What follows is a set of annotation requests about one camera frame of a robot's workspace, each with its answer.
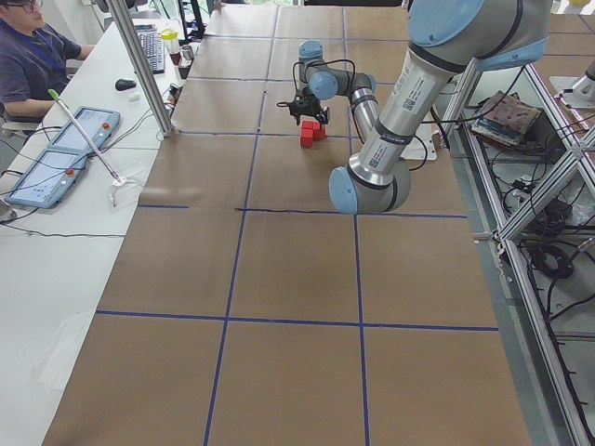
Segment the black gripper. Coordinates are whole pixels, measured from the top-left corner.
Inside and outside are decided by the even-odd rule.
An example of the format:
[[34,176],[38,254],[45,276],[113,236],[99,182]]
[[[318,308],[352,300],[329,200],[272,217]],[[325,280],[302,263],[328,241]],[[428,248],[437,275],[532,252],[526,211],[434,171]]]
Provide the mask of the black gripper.
[[288,104],[288,108],[290,115],[296,120],[296,125],[300,125],[303,116],[318,119],[321,125],[329,124],[330,108],[322,108],[320,100],[312,94],[296,94]]

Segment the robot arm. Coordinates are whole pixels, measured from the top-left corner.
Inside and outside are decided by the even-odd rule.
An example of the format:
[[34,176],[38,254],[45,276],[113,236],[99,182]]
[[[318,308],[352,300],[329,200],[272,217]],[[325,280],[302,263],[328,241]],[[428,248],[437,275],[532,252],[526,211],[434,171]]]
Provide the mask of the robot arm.
[[549,39],[549,1],[413,1],[402,73],[379,106],[370,75],[331,68],[321,43],[298,50],[296,118],[328,121],[321,103],[348,99],[364,144],[329,178],[329,196],[342,214],[382,213],[401,206],[411,189],[404,149],[448,81],[471,62],[478,71],[521,67],[540,59]]

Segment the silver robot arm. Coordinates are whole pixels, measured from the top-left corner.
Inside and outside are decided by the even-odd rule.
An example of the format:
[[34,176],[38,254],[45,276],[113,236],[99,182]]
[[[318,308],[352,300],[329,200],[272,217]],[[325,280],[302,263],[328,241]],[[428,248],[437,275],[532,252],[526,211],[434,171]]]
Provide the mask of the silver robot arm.
[[297,123],[310,117],[321,125],[330,123],[330,109],[323,103],[334,97],[346,98],[350,113],[361,141],[366,141],[378,118],[373,76],[358,72],[350,59],[324,59],[320,42],[307,40],[298,48],[298,61],[292,68],[295,94],[286,107]]

